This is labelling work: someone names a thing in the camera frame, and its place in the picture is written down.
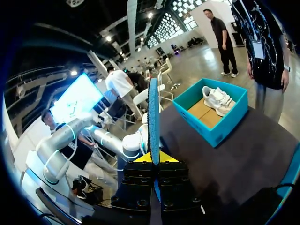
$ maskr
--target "display screen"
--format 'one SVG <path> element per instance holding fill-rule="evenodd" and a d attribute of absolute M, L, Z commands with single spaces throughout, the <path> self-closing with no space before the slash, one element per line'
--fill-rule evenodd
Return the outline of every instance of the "display screen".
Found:
<path fill-rule="evenodd" d="M 83 73 L 62 94 L 51 110 L 56 122 L 69 123 L 81 113 L 90 112 L 103 94 Z"/>

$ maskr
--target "dark tabletop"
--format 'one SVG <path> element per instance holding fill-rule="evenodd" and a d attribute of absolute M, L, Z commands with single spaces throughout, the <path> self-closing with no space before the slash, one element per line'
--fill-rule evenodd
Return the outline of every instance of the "dark tabletop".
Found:
<path fill-rule="evenodd" d="M 226 208 L 235 208 L 263 187 L 278 185 L 299 142 L 251 107 L 216 148 L 189 126 L 173 105 L 161 112 L 160 135 L 169 154 L 187 163 L 197 192 L 217 196 Z"/>

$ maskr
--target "wristwatch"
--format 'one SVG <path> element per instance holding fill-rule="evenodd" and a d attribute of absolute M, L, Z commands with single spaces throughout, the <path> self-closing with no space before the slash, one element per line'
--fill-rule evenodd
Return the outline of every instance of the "wristwatch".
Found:
<path fill-rule="evenodd" d="M 284 68 L 288 71 L 288 72 L 290 72 L 291 71 L 291 68 L 290 67 L 288 67 L 287 65 L 284 65 Z"/>

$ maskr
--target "white sneaker on foot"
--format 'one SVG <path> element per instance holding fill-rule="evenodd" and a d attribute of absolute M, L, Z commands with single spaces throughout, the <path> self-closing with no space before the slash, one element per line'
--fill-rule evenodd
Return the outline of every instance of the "white sneaker on foot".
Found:
<path fill-rule="evenodd" d="M 235 102 L 219 87 L 212 89 L 204 86 L 202 89 L 204 104 L 216 110 L 219 116 L 225 116 L 235 105 Z"/>
<path fill-rule="evenodd" d="M 231 72 L 229 72 L 229 73 L 222 72 L 222 73 L 221 73 L 222 76 L 227 76 L 227 75 L 229 75 L 229 74 L 231 74 Z"/>
<path fill-rule="evenodd" d="M 235 78 L 237 75 L 239 75 L 239 72 L 237 72 L 236 74 L 235 74 L 235 73 L 232 73 L 232 74 L 231 74 L 231 77 L 232 77 L 232 78 Z"/>

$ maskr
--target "black pants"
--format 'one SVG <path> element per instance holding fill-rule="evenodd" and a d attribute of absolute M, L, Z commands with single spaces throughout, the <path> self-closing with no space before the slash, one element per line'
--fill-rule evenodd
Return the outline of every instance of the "black pants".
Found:
<path fill-rule="evenodd" d="M 234 56 L 234 52 L 233 52 L 233 46 L 226 46 L 227 50 L 223 50 L 222 46 L 219 46 L 219 51 L 221 53 L 221 60 L 223 63 L 223 70 L 224 73 L 230 73 L 230 69 L 229 69 L 229 61 L 231 62 L 231 65 L 233 67 L 232 72 L 234 74 L 237 74 L 238 69 L 236 67 L 236 61 L 235 61 L 235 56 Z"/>

